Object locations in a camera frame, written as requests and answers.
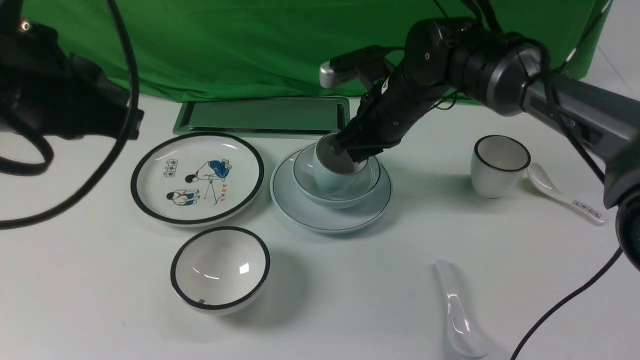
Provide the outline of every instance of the teal cup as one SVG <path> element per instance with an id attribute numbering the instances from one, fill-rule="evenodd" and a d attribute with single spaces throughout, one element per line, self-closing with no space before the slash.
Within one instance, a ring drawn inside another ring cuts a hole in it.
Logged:
<path id="1" fill-rule="evenodd" d="M 335 133 L 325 135 L 316 144 L 314 151 L 314 180 L 320 190 L 327 194 L 340 192 L 358 180 L 360 172 L 369 159 L 355 163 L 346 151 L 336 155 L 331 147 Z"/>

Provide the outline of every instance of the white table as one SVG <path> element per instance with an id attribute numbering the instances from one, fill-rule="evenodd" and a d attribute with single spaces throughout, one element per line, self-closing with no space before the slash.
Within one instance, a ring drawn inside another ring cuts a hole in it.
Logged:
<path id="1" fill-rule="evenodd" d="M 589 81 L 624 94 L 607 66 L 596 54 Z M 617 247 L 613 222 L 594 227 L 525 183 L 500 200 L 472 193 L 472 146 L 497 133 L 524 143 L 559 187 L 602 203 L 602 186 L 570 144 L 527 115 L 502 118 L 463 105 L 433 111 L 380 156 L 396 185 L 392 211 L 338 238 L 289 223 L 270 200 L 274 166 L 313 140 L 249 138 L 264 158 L 265 181 L 257 200 L 222 225 L 264 239 L 271 283 L 247 311 L 207 317 L 173 293 L 168 277 L 177 249 L 202 229 L 159 224 L 129 193 L 133 168 L 173 136 L 180 106 L 144 97 L 141 107 L 140 139 L 85 200 L 54 220 L 0 232 L 1 359 L 443 359 L 436 259 L 460 268 L 474 318 L 495 341 L 490 358 L 507 359 L 529 327 Z M 0 176 L 0 218 L 59 203 L 113 143 L 51 142 L 56 159 L 48 173 Z M 0 153 L 37 160 L 24 140 L 7 134 Z M 607 214 L 614 219 L 616 210 Z M 640 274 L 621 258 L 548 320 L 520 359 L 636 358 L 638 298 Z"/>

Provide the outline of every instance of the black cable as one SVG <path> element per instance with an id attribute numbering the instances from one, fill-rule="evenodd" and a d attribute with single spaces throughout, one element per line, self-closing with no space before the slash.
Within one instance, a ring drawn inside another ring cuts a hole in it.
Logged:
<path id="1" fill-rule="evenodd" d="M 489 0 L 476 0 L 478 6 L 480 6 L 480 10 L 484 15 L 484 19 L 486 20 L 487 26 L 489 29 L 495 34 L 502 34 L 502 28 L 498 23 L 498 18 L 495 17 L 495 12 L 493 11 L 493 7 Z"/>
<path id="2" fill-rule="evenodd" d="M 461 1 L 469 10 L 471 10 L 472 13 L 474 13 L 474 16 L 476 17 L 476 21 L 482 24 L 482 11 L 480 11 L 480 8 L 478 8 L 476 3 L 474 3 L 474 0 L 461 0 Z"/>
<path id="3" fill-rule="evenodd" d="M 604 183 L 604 173 L 600 170 L 600 167 L 593 161 L 593 158 L 587 153 L 587 150 L 582 146 L 582 144 L 576 139 L 575 135 L 572 133 L 571 129 L 564 123 L 563 117 L 560 114 L 560 111 L 557 109 L 557 94 L 553 86 L 553 77 L 551 76 L 551 55 L 547 47 L 541 42 L 526 38 L 526 42 L 535 45 L 540 49 L 541 54 L 541 71 L 540 76 L 542 77 L 542 82 L 545 86 L 545 97 L 547 98 L 547 107 L 549 110 L 549 114 L 551 119 L 555 120 L 558 123 L 560 129 L 564 133 L 565 137 L 569 139 L 573 148 L 580 154 L 582 159 L 589 165 L 594 174 L 598 177 L 601 183 Z"/>
<path id="4" fill-rule="evenodd" d="M 115 4 L 114 0 L 105 0 L 105 3 L 109 7 L 109 11 L 111 12 L 111 17 L 113 18 L 113 23 L 115 25 L 116 31 L 118 33 L 118 38 L 120 39 L 120 44 L 122 46 L 122 50 L 124 52 L 125 60 L 127 62 L 127 69 L 129 72 L 129 108 L 127 109 L 127 114 L 125 115 L 125 122 L 122 125 L 122 129 L 120 130 L 120 134 L 118 134 L 118 138 L 116 139 L 113 148 L 104 159 L 104 161 L 100 164 L 98 169 L 89 177 L 89 180 L 80 187 L 73 195 L 71 195 L 67 200 L 64 200 L 60 204 L 55 207 L 44 211 L 43 213 L 32 215 L 26 218 L 19 218 L 14 220 L 3 220 L 0 221 L 0 230 L 4 229 L 15 229 L 18 227 L 25 227 L 29 225 L 38 224 L 40 222 L 49 220 L 53 217 L 56 217 L 73 205 L 77 204 L 82 198 L 91 191 L 95 187 L 95 185 L 102 179 L 104 174 L 109 170 L 109 168 L 116 161 L 122 149 L 124 148 L 125 143 L 129 137 L 129 134 L 133 131 L 137 124 L 136 120 L 136 110 L 138 109 L 138 97 L 140 96 L 139 89 L 139 79 L 138 79 L 138 68 L 136 66 L 136 59 L 133 55 L 133 48 L 131 47 L 131 41 L 129 40 L 129 35 L 127 34 L 127 30 L 124 26 L 124 22 L 122 20 L 122 16 L 120 15 L 120 10 L 118 6 Z"/>
<path id="5" fill-rule="evenodd" d="M 442 13 L 442 16 L 444 16 L 446 19 L 448 19 L 449 16 L 447 15 L 447 12 L 444 11 L 444 8 L 442 7 L 442 5 L 440 5 L 440 2 L 438 0 L 433 0 L 433 2 L 436 4 L 438 9 L 440 9 L 440 12 Z"/>
<path id="6" fill-rule="evenodd" d="M 591 156 L 583 148 L 582 144 L 580 144 L 578 139 L 576 139 L 576 137 L 571 132 L 571 129 L 569 129 L 569 127 L 564 123 L 564 121 L 563 121 L 563 119 L 562 119 L 562 117 L 561 117 L 561 115 L 560 115 L 560 113 L 559 113 L 559 111 L 557 109 L 557 94 L 556 94 L 556 91 L 555 91 L 554 86 L 553 86 L 552 76 L 550 76 L 550 70 L 549 69 L 550 69 L 550 63 L 551 63 L 551 61 L 550 61 L 551 56 L 549 54 L 548 49 L 544 46 L 544 44 L 542 44 L 539 41 L 532 40 L 532 39 L 526 39 L 526 41 L 529 42 L 530 44 L 538 46 L 540 48 L 540 52 L 541 52 L 541 56 L 542 56 L 542 59 L 541 59 L 541 67 L 542 67 L 542 69 L 541 69 L 541 72 L 540 72 L 540 76 L 542 77 L 543 83 L 545 85 L 545 96 L 547 97 L 548 110 L 549 110 L 549 112 L 551 114 L 551 117 L 553 119 L 555 119 L 556 122 L 560 125 L 560 128 L 563 130 L 564 135 L 567 137 L 567 139 L 569 139 L 569 141 L 571 142 L 571 144 L 573 145 L 575 150 L 578 151 L 578 153 L 580 154 L 582 159 L 584 159 L 584 161 L 589 165 L 589 167 L 592 169 L 592 171 L 596 174 L 596 176 L 598 177 L 600 182 L 604 183 L 604 174 L 603 174 L 602 170 L 600 170 L 600 168 L 595 163 L 595 161 L 593 161 Z M 596 283 L 613 266 L 613 264 L 615 264 L 615 262 L 620 258 L 621 255 L 622 255 L 622 249 L 618 247 L 616 252 L 614 252 L 613 256 L 611 256 L 611 259 L 609 259 L 609 261 L 594 276 L 592 276 L 592 278 L 590 278 L 587 282 L 585 282 L 584 285 L 582 285 L 581 287 L 577 288 L 575 291 L 573 291 L 572 293 L 567 295 L 565 298 L 560 300 L 560 302 L 558 302 L 556 305 L 551 307 L 551 309 L 549 309 L 533 325 L 533 327 L 531 327 L 531 329 L 529 329 L 529 331 L 527 331 L 527 334 L 522 338 L 522 340 L 520 340 L 518 346 L 516 346 L 516 349 L 514 350 L 513 354 L 511 355 L 511 360 L 515 360 L 516 357 L 518 357 L 518 354 L 520 353 L 520 351 L 522 350 L 524 345 L 527 343 L 529 338 L 534 334 L 534 332 L 536 332 L 536 330 L 538 330 L 538 328 L 551 315 L 553 315 L 563 305 L 565 305 L 566 303 L 571 301 L 571 299 L 573 299 L 576 296 L 580 295 L 582 292 L 584 292 L 585 290 L 590 288 L 591 285 Z"/>
<path id="7" fill-rule="evenodd" d="M 525 343 L 527 343 L 527 340 L 529 340 L 529 338 L 533 335 L 533 333 L 536 332 L 536 330 L 538 330 L 538 327 L 540 327 L 542 323 L 545 322 L 546 319 L 548 319 L 551 315 L 553 315 L 553 313 L 555 313 L 560 307 L 565 305 L 567 302 L 571 301 L 571 299 L 580 295 L 584 290 L 587 290 L 589 287 L 591 287 L 591 285 L 593 285 L 596 281 L 598 281 L 613 266 L 613 264 L 615 264 L 616 260 L 618 260 L 618 258 L 620 258 L 621 255 L 622 255 L 622 249 L 618 248 L 616 252 L 613 254 L 613 256 L 611 257 L 611 259 L 609 259 L 609 261 L 607 261 L 607 263 L 592 278 L 590 278 L 587 282 L 584 283 L 584 285 L 577 288 L 574 292 L 567 295 L 564 299 L 560 300 L 560 302 L 558 302 L 551 309 L 549 309 L 535 323 L 535 325 L 533 325 L 533 327 L 529 329 L 529 331 L 527 331 L 527 334 L 524 336 L 524 338 L 520 340 L 520 343 L 516 347 L 516 350 L 513 352 L 513 355 L 511 355 L 511 360 L 515 360 L 516 357 L 518 357 L 518 354 L 522 350 L 522 347 L 525 345 Z"/>
<path id="8" fill-rule="evenodd" d="M 453 98 L 453 101 L 451 102 L 451 104 L 448 107 L 446 107 L 446 108 L 439 107 L 439 105 L 442 104 L 444 101 L 451 100 L 452 98 Z M 444 97 L 442 100 L 438 101 L 433 107 L 436 108 L 436 109 L 439 109 L 439 110 L 451 110 L 451 108 L 453 108 L 456 105 L 457 102 L 458 102 L 458 92 L 456 91 L 453 94 L 451 94 L 451 95 L 449 95 L 447 97 Z"/>
<path id="9" fill-rule="evenodd" d="M 23 163 L 0 156 L 0 173 L 16 176 L 35 176 L 47 171 L 54 157 L 53 149 L 47 139 L 2 105 L 0 105 L 0 117 L 18 135 L 22 135 L 29 140 L 38 149 L 43 159 L 41 163 Z"/>

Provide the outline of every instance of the spoon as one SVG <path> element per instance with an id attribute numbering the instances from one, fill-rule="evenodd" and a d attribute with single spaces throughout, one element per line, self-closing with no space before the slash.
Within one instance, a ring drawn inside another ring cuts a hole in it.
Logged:
<path id="1" fill-rule="evenodd" d="M 487 341 L 469 323 L 467 313 L 460 302 L 460 287 L 451 264 L 438 260 L 435 262 L 435 270 L 447 303 L 447 338 L 451 347 L 465 357 L 485 357 L 489 353 Z"/>
<path id="2" fill-rule="evenodd" d="M 596 225 L 604 225 L 607 222 L 607 217 L 603 213 L 594 209 L 592 206 L 589 206 L 582 201 L 566 197 L 553 184 L 553 182 L 549 178 L 549 175 L 547 175 L 547 172 L 542 168 L 542 166 L 540 166 L 540 164 L 531 163 L 529 165 L 529 169 L 527 170 L 527 174 L 529 175 L 531 184 L 533 184 L 533 186 L 541 193 L 552 199 L 569 205 L 572 209 L 584 215 L 587 219 L 589 219 Z"/>

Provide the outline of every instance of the green screen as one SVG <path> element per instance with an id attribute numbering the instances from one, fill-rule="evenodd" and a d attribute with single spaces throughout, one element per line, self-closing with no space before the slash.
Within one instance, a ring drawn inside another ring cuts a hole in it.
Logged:
<path id="1" fill-rule="evenodd" d="M 440 0 L 449 16 L 470 16 Z M 605 0 L 493 0 L 505 31 L 546 43 L 554 65 L 573 49 Z M 318 67 L 371 44 L 402 46 L 413 23 L 441 13 L 430 0 L 118 0 L 144 92 L 174 101 L 361 95 L 354 82 L 319 86 Z M 126 86 L 122 49 L 103 1 L 26 0 L 23 15 L 52 26 L 65 51 Z M 597 34 L 570 68 L 586 74 Z"/>

